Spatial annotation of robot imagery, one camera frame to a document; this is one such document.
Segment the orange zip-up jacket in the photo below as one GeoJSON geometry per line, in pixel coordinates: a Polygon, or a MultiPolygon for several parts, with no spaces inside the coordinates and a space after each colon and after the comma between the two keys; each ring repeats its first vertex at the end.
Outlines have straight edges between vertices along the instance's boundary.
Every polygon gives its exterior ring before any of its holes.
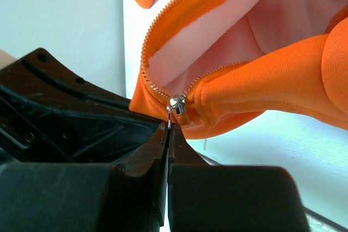
{"type": "Polygon", "coordinates": [[[131,111],[224,134],[267,110],[347,128],[347,0],[171,0],[144,40],[131,111]]]}

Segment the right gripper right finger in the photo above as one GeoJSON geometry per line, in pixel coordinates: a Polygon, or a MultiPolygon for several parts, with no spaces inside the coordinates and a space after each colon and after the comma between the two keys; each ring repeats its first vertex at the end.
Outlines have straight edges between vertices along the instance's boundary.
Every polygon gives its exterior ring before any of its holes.
{"type": "Polygon", "coordinates": [[[169,136],[172,231],[308,231],[291,175],[277,166],[205,162],[174,124],[169,136]]]}

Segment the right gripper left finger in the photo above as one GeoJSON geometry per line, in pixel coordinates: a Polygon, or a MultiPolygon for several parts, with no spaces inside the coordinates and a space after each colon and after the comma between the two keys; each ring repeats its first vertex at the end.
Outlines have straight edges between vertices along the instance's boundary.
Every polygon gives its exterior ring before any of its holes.
{"type": "Polygon", "coordinates": [[[115,164],[1,166],[1,231],[158,231],[169,131],[115,164]]]}

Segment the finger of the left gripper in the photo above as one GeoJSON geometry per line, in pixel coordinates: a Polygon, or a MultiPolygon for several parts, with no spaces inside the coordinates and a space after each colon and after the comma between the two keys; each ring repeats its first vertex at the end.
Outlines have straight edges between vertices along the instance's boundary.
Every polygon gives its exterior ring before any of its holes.
{"type": "Polygon", "coordinates": [[[74,74],[43,48],[1,69],[1,150],[20,162],[114,162],[160,120],[74,74]]]}

